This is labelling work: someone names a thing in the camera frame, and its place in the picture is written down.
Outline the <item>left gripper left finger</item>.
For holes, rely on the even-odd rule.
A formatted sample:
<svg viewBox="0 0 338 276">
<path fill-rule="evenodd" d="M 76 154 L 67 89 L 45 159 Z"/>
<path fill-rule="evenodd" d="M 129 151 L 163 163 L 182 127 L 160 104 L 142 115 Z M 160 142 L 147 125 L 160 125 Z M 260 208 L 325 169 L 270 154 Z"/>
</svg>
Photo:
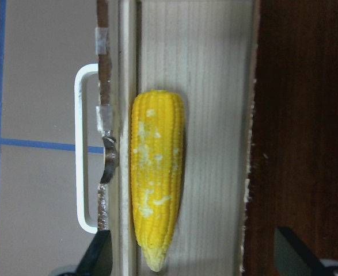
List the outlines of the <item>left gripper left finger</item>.
<svg viewBox="0 0 338 276">
<path fill-rule="evenodd" d="M 98 231 L 79 265 L 75 275 L 111 275 L 112 236 L 110 230 Z"/>
</svg>

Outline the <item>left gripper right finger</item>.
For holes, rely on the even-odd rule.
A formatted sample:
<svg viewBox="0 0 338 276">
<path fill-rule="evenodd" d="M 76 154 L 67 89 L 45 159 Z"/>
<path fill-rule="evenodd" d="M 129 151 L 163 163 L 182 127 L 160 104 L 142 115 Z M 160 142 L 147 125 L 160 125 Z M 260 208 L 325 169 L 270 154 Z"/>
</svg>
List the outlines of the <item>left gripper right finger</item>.
<svg viewBox="0 0 338 276">
<path fill-rule="evenodd" d="M 330 271 L 288 227 L 274 232 L 274 264 L 280 275 L 330 275 Z"/>
</svg>

